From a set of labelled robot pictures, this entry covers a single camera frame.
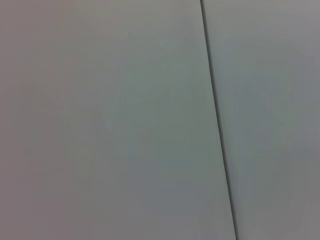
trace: gray wall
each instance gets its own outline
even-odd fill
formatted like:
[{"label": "gray wall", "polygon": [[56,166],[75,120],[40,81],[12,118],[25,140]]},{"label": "gray wall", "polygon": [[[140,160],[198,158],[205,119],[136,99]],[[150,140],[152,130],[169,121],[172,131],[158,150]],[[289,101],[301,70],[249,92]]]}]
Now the gray wall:
[{"label": "gray wall", "polygon": [[204,0],[240,240],[317,240],[320,3]]},{"label": "gray wall", "polygon": [[200,3],[2,0],[0,238],[234,240]]}]

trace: white wall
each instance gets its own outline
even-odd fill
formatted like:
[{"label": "white wall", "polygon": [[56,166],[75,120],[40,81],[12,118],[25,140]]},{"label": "white wall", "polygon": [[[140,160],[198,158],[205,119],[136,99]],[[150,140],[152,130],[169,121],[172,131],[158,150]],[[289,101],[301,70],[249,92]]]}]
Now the white wall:
[{"label": "white wall", "polygon": [[200,3],[2,0],[0,238],[234,240]]},{"label": "white wall", "polygon": [[317,240],[320,4],[204,0],[240,240]]}]

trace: panel seam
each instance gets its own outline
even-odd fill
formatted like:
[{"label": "panel seam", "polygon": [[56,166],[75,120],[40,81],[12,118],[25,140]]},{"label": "panel seam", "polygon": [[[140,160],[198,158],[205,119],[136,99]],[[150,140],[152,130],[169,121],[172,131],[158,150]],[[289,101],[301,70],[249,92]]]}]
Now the panel seam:
[{"label": "panel seam", "polygon": [[232,216],[232,221],[233,221],[234,235],[235,235],[235,240],[240,240],[239,239],[238,224],[237,224],[237,220],[236,220],[236,210],[235,210],[234,198],[233,198],[232,188],[231,188],[231,183],[230,183],[230,172],[229,172],[229,167],[228,167],[228,163],[227,163],[227,159],[226,159],[226,146],[225,146],[224,134],[223,134],[222,124],[221,124],[221,114],[220,114],[220,109],[219,109],[219,104],[218,104],[217,88],[216,88],[216,84],[215,84],[213,60],[212,60],[212,54],[211,54],[211,48],[210,48],[210,42],[209,42],[209,32],[208,32],[207,16],[206,16],[204,0],[200,0],[200,6],[201,6],[201,13],[202,13],[203,28],[204,28],[205,45],[206,45],[206,51],[207,51],[207,57],[208,57],[208,63],[209,63],[209,72],[210,72],[210,78],[211,78],[211,86],[212,86],[215,114],[216,114],[216,120],[217,120],[217,125],[218,125],[223,166],[224,166],[224,172],[225,172],[225,178],[226,178],[226,186],[228,189],[229,202],[230,202],[230,208],[231,208],[231,216]]}]

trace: smooth surface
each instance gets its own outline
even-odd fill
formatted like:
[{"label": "smooth surface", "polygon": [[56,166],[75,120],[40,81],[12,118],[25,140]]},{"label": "smooth surface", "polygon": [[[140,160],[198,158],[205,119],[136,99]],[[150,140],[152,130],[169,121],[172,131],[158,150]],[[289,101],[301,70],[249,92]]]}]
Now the smooth surface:
[{"label": "smooth surface", "polygon": [[240,240],[317,240],[320,3],[204,0]]},{"label": "smooth surface", "polygon": [[235,239],[198,1],[2,0],[0,34],[0,239]]}]

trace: wall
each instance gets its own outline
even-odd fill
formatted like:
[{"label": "wall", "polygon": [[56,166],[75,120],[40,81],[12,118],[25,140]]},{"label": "wall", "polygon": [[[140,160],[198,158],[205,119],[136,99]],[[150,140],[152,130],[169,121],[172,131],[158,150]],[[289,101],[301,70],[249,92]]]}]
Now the wall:
[{"label": "wall", "polygon": [[2,0],[0,238],[234,240],[200,3]]},{"label": "wall", "polygon": [[316,240],[320,4],[204,6],[239,239]]}]

